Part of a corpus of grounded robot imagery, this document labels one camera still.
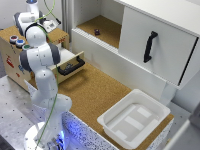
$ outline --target gray floor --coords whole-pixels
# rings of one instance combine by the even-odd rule
[[[1,58],[1,52],[0,52],[0,78],[6,75],[4,65],[3,65],[3,60]]]

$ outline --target white wall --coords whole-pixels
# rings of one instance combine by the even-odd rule
[[[7,27],[13,26],[13,15],[17,12],[26,11],[26,0],[1,0],[0,1],[0,29],[5,29]],[[38,0],[39,8],[44,13],[47,14],[48,10],[44,5],[43,0]],[[46,0],[49,8],[52,7],[53,0]],[[56,0],[56,6],[53,10],[54,15],[62,21],[62,11],[61,11],[61,0]]]
[[[200,71],[182,90],[177,91],[173,102],[189,112],[195,109],[200,102]]]

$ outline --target white tray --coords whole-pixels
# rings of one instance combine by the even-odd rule
[[[98,118],[105,133],[126,149],[136,149],[169,115],[170,109],[133,90]]]

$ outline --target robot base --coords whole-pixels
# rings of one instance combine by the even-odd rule
[[[47,144],[42,145],[39,144],[37,149],[37,141],[35,141],[35,136],[37,135],[38,131],[43,127],[43,125],[45,124],[45,122],[40,122],[37,125],[32,126],[25,134],[24,137],[24,150],[56,150],[55,148],[53,149],[49,149],[49,147],[47,146]],[[64,144],[65,144],[65,150],[69,145],[69,138],[64,136]]]

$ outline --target black handle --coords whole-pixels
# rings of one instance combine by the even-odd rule
[[[158,36],[158,33],[152,31],[151,35],[149,36],[149,39],[147,41],[147,46],[144,54],[144,63],[147,63],[149,60],[151,60],[150,52],[151,52],[151,46],[153,39]]]
[[[66,76],[66,75],[74,72],[78,68],[82,67],[83,65],[85,65],[85,61],[82,60],[79,56],[76,57],[76,60],[79,62],[77,65],[75,65],[75,66],[73,66],[71,68],[65,69],[65,70],[62,70],[60,67],[58,67],[58,72],[61,75]]]

